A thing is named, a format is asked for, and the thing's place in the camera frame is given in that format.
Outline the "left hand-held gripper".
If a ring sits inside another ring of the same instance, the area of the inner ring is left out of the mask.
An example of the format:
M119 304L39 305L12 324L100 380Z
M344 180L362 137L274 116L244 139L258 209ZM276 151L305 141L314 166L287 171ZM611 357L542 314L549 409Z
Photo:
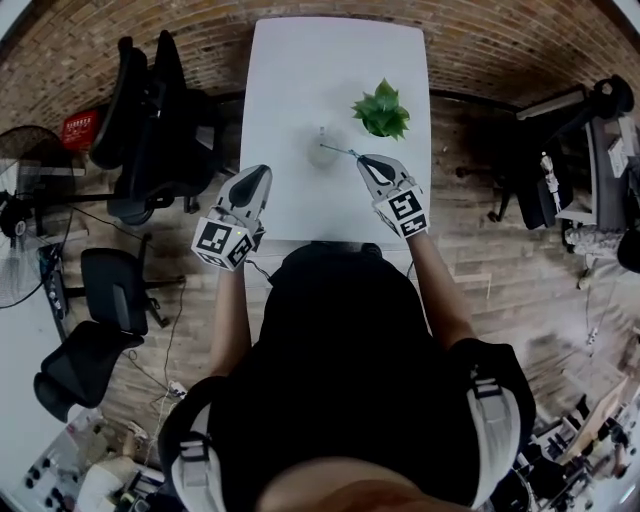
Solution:
M204 263L234 272L256 251L265 233L259 220L273 173L268 165L246 168L221 187L216 207L200 217L191 250Z

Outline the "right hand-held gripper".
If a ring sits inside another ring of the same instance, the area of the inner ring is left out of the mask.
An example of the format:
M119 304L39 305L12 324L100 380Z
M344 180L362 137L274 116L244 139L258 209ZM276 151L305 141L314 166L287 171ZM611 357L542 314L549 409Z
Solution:
M375 201L391 194L374 202L373 208L394 233L408 239L428 230L422 189L400 161L383 155L361 155L356 163Z

